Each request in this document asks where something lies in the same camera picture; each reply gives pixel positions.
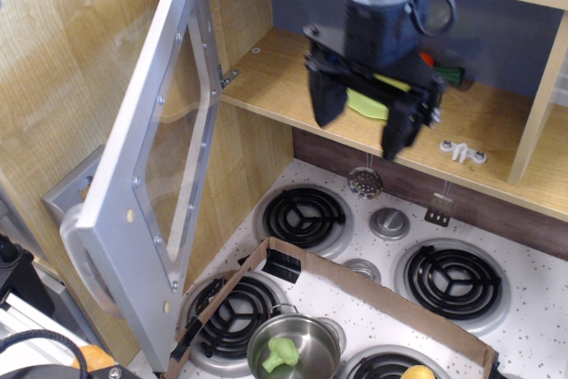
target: cabinet door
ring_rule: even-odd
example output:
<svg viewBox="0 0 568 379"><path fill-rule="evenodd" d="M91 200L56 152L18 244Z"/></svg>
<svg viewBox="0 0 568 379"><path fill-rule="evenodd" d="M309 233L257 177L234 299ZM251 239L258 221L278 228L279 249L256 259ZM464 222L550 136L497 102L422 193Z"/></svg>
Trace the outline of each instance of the cabinet door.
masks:
<svg viewBox="0 0 568 379"><path fill-rule="evenodd" d="M208 0L160 0L74 225L101 305L154 371L175 343L221 92L213 35Z"/></svg>

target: black cable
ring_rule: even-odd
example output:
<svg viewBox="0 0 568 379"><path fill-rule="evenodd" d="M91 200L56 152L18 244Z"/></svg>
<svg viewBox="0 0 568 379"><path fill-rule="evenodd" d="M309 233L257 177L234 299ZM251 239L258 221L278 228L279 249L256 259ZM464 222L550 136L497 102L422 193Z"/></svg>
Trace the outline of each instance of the black cable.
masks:
<svg viewBox="0 0 568 379"><path fill-rule="evenodd" d="M420 17L418 16L418 5L412 3L412 12L411 12L411 17L412 17L412 21L414 23L414 26L416 27L416 29L423 35L428 36L428 37L437 37L437 36L441 36L443 35L447 30L450 29L450 27L455 23L456 17L457 17L457 12L456 12L456 7L455 7L455 1L454 0L445 0L448 4L448 6L450 7L450 19L447 21L447 23L440 29L438 29L436 32L433 31L429 31L425 28L425 26L422 24Z"/></svg>
<svg viewBox="0 0 568 379"><path fill-rule="evenodd" d="M21 343L35 338L51 339L52 341L65 345L79 360L79 379L89 379L87 362L85 361L85 357L81 353L81 350L79 350L79 347L70 339L60 335L59 333L52 332L51 330L27 330L25 332L7 336L5 339L0 339L0 354L16 343Z"/></svg>

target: blue-gray wall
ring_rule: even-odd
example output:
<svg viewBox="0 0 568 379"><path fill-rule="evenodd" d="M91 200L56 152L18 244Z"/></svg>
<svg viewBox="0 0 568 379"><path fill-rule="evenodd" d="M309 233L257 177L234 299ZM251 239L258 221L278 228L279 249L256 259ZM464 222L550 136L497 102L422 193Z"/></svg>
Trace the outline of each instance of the blue-gray wall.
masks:
<svg viewBox="0 0 568 379"><path fill-rule="evenodd" d="M556 9L512 0L455 0L458 21L423 50L470 80L534 96L562 18ZM342 0L272 0L274 25L302 32L316 22L341 27Z"/></svg>

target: stainless steel pot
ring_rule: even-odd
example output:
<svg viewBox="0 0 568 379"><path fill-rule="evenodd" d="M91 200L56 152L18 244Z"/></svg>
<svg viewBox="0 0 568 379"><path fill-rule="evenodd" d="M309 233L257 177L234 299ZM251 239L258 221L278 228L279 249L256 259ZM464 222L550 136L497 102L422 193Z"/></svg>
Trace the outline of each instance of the stainless steel pot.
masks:
<svg viewBox="0 0 568 379"><path fill-rule="evenodd" d="M262 366L270 355L273 337L291 339L300 352L295 366L281 365L271 373ZM339 366L341 351L331 330L320 320L291 312L273 317L256 330L248 342L247 359L256 379L330 379Z"/></svg>

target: door hinge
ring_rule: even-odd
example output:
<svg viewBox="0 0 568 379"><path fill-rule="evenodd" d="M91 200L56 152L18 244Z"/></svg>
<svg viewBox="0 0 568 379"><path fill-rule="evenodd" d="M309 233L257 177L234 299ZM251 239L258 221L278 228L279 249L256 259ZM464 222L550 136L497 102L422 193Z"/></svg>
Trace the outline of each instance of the door hinge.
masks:
<svg viewBox="0 0 568 379"><path fill-rule="evenodd" d="M241 72L237 69L233 69L231 70L230 73L227 73L227 75L223 75L223 69L221 68L221 66L219 66L217 68L217 77L219 79L219 82L221 83L221 88L225 88L230 82L232 82L237 75L239 75Z"/></svg>

